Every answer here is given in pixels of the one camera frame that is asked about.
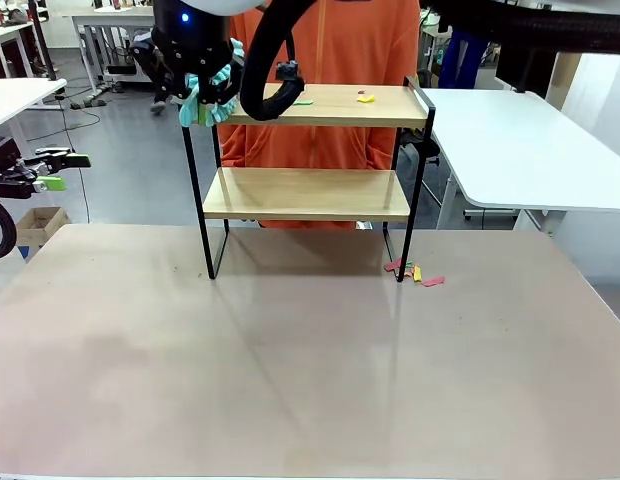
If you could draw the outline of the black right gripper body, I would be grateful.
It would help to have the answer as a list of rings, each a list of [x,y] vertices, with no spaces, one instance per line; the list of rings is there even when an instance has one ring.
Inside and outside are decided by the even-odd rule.
[[[153,14],[152,39],[172,73],[172,85],[181,83],[186,74],[197,75],[207,103],[209,79],[218,74],[242,75],[243,61],[233,54],[228,17],[183,1],[155,1]]]

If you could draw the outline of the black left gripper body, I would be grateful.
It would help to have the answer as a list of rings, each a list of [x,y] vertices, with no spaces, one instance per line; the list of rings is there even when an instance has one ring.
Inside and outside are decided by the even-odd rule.
[[[37,155],[24,158],[12,137],[0,136],[0,199],[28,199],[40,188],[36,185]]]

